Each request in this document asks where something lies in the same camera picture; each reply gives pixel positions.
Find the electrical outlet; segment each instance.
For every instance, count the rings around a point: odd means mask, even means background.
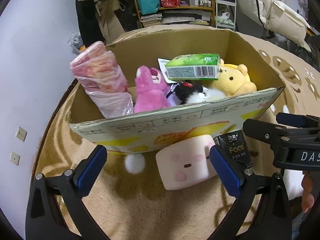
[[[26,136],[27,136],[27,131],[19,126],[16,137],[24,142],[24,140],[26,139]]]
[[[20,155],[16,154],[15,152],[11,152],[10,155],[10,162],[12,162],[15,165],[19,165]]]

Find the green tissue package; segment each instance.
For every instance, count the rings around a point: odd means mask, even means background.
[[[189,54],[175,57],[165,68],[170,80],[217,80],[219,54]]]

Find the silver bolt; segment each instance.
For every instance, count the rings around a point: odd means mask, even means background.
[[[277,179],[281,179],[281,178],[282,178],[282,176],[281,176],[281,174],[280,174],[279,172],[276,172],[276,173],[275,173],[275,177],[276,177]]]
[[[245,169],[245,170],[244,170],[244,173],[245,173],[246,175],[248,175],[248,176],[250,176],[250,175],[253,174],[252,170],[250,170],[250,169]]]
[[[289,140],[290,140],[290,138],[288,138],[288,137],[286,137],[286,136],[282,136],[282,137],[281,137],[281,140],[289,141]]]
[[[36,180],[42,179],[42,177],[43,177],[42,173],[39,173],[36,175]]]
[[[73,173],[73,170],[66,170],[66,171],[64,172],[64,175],[70,176],[70,175],[72,175],[72,173]]]

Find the pink plastic bag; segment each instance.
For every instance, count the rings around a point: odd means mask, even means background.
[[[127,80],[103,42],[86,48],[70,63],[70,69],[105,118],[133,113]]]

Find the pink plush cube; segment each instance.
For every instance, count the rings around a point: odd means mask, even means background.
[[[198,184],[217,175],[209,160],[214,145],[205,134],[172,144],[156,154],[156,161],[166,190],[177,190]]]

